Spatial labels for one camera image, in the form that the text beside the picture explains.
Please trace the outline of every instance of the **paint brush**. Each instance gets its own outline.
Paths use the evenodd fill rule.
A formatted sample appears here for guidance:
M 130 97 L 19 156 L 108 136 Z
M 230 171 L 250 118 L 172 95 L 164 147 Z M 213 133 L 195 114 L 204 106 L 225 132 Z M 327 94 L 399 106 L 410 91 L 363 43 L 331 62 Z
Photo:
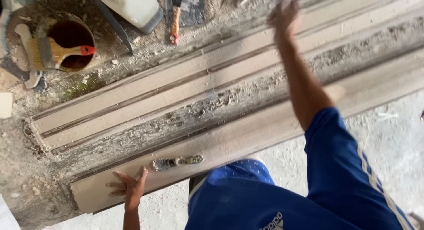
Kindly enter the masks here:
M 91 55 L 97 49 L 81 45 L 73 48 L 61 47 L 53 38 L 32 38 L 29 41 L 30 57 L 37 70 L 58 69 L 62 61 L 70 55 Z
M 164 171 L 181 165 L 197 164 L 203 161 L 203 156 L 194 155 L 189 157 L 178 157 L 175 159 L 159 158 L 153 161 L 153 169 L 155 171 Z
M 181 0 L 172 0 L 172 25 L 169 34 L 169 43 L 173 45 L 178 44 L 178 34 L 180 32 L 180 14 L 181 14 Z

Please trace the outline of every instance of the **person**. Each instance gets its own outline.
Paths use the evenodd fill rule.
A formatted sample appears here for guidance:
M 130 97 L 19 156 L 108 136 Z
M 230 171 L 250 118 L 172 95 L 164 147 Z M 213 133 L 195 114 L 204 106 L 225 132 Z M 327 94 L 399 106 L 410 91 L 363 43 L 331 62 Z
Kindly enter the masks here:
M 299 11 L 297 1 L 280 0 L 269 23 L 275 28 L 293 108 L 305 131 L 308 195 L 275 186 L 263 162 L 246 158 L 210 171 L 192 188 L 185 229 L 412 230 L 298 54 L 293 37 Z M 146 174 L 144 168 L 135 180 L 118 173 L 124 180 L 120 186 L 126 187 L 118 194 L 127 195 L 125 230 L 140 229 L 138 205 Z

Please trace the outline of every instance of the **dirty floor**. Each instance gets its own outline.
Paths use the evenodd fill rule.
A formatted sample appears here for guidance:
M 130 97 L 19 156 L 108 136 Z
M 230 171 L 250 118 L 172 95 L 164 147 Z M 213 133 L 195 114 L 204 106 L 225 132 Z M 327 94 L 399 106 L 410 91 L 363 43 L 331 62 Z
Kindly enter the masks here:
M 424 90 L 348 118 L 347 127 L 365 149 L 383 187 L 405 212 L 424 216 Z M 276 185 L 307 195 L 304 137 L 258 153 Z M 188 180 L 142 197 L 142 229 L 184 229 L 187 222 Z M 45 230 L 121 229 L 123 205 L 101 213 L 83 214 Z

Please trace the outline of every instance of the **fingers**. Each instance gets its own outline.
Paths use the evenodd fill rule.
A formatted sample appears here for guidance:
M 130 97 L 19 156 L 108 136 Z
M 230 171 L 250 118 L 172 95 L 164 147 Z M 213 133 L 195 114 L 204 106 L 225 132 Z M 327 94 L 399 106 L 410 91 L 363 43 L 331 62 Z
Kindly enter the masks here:
M 106 187 L 114 187 L 119 189 L 127 189 L 127 185 L 125 183 L 106 183 Z
M 109 193 L 109 197 L 124 196 L 124 195 L 127 195 L 126 190 L 118 190 L 118 191 L 114 191 L 114 192 Z
M 145 182 L 146 178 L 147 178 L 147 168 L 145 166 L 142 167 L 143 171 L 140 174 L 140 179 L 138 180 L 139 182 Z
M 115 176 L 117 176 L 118 178 L 120 178 L 125 183 L 129 183 L 132 180 L 134 180 L 129 175 L 126 175 L 126 174 L 124 174 L 122 172 L 119 172 L 119 171 L 114 171 L 114 172 L 112 172 L 112 174 L 114 174 Z

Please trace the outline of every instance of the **blue shirt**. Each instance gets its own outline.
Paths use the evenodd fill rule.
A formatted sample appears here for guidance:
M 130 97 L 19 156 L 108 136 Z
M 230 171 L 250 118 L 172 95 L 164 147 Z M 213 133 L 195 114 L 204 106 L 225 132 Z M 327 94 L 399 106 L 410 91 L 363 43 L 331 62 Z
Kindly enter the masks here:
M 275 186 L 263 163 L 209 172 L 189 200 L 186 230 L 413 229 L 382 188 L 339 112 L 318 112 L 305 132 L 308 196 Z

